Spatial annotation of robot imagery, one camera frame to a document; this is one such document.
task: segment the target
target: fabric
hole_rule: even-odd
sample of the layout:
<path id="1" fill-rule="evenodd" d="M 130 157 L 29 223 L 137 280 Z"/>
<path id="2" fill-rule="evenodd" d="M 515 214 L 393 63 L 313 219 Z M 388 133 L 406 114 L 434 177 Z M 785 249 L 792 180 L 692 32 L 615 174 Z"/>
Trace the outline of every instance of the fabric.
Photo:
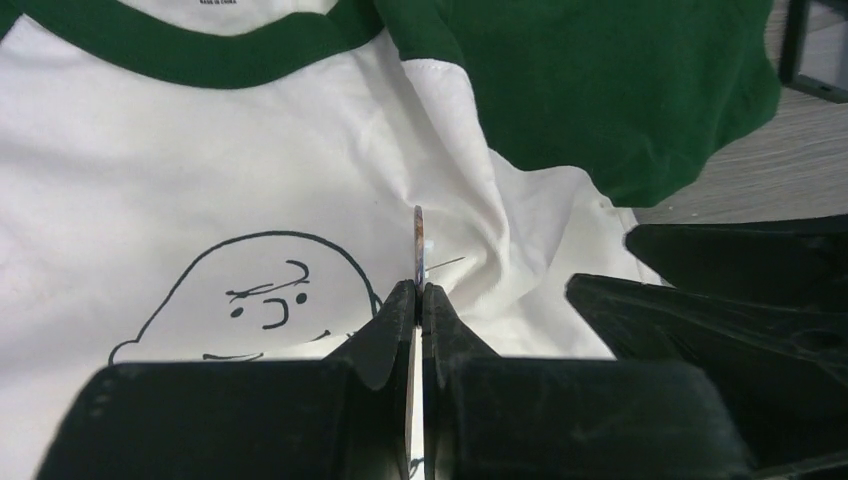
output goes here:
<path id="1" fill-rule="evenodd" d="M 467 70 L 486 138 L 513 166 L 580 167 L 625 207 L 653 206 L 692 183 L 713 153 L 770 120 L 780 95 L 763 44 L 771 0 L 307 1 L 294 2 L 307 12 L 289 16 L 279 5 L 292 2 L 201 2 L 167 14 L 197 30 L 204 20 L 227 24 L 210 10 L 246 11 L 226 30 L 238 35 L 223 38 L 117 0 L 11 1 L 113 64 L 210 88 L 266 83 L 361 46 L 385 25 L 402 59 Z M 242 31 L 262 5 L 281 18 Z"/>
<path id="2" fill-rule="evenodd" d="M 458 65 L 387 33 L 269 83 L 178 85 L 23 16 L 0 43 L 0 478 L 109 363 L 320 357 L 412 274 L 503 354 L 609 357 L 575 271 L 656 281 L 582 170 L 489 148 Z"/>

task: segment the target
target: cartoon character drawing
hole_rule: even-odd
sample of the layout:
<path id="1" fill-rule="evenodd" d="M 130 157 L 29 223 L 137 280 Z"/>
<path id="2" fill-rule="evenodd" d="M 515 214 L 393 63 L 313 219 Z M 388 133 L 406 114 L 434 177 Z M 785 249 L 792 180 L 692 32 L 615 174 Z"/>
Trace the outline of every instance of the cartoon character drawing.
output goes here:
<path id="1" fill-rule="evenodd" d="M 200 254 L 109 363 L 256 360 L 354 331 L 380 306 L 365 272 L 338 245 L 293 231 L 246 235 Z"/>

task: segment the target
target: white fabric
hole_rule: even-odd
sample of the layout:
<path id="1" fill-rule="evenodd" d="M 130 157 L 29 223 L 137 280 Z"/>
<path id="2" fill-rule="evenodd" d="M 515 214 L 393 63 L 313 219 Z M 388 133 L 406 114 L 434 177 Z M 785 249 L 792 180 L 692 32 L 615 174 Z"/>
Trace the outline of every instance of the white fabric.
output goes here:
<path id="1" fill-rule="evenodd" d="M 608 356 L 566 281 L 656 281 L 621 246 L 629 211 L 576 168 L 513 168 L 488 148 L 465 72 L 402 65 L 385 33 L 215 91 L 19 20 L 0 44 L 0 478 L 35 471 L 111 354 L 331 350 L 371 318 L 369 284 L 384 299 L 412 276 L 416 204 L 427 264 L 462 258 L 428 280 L 504 354 Z"/>

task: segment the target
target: drawn mouth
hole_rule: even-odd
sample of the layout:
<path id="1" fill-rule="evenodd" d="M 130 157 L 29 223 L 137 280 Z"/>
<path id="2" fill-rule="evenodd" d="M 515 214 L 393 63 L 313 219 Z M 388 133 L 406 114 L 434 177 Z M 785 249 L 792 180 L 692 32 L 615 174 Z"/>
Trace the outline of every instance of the drawn mouth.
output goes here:
<path id="1" fill-rule="evenodd" d="M 262 358 L 265 355 L 264 352 L 259 353 L 249 353 L 247 355 L 230 355 L 230 356 L 220 356 L 220 355 L 212 355 L 211 353 L 204 353 L 204 360 L 224 360 L 230 362 L 250 362 L 252 360 L 256 360 L 258 358 Z"/>
<path id="2" fill-rule="evenodd" d="M 262 303 L 279 303 L 283 307 L 283 319 L 271 325 L 262 325 L 262 330 L 272 330 L 277 327 L 282 327 L 289 321 L 289 304 L 282 298 L 269 298 Z"/>

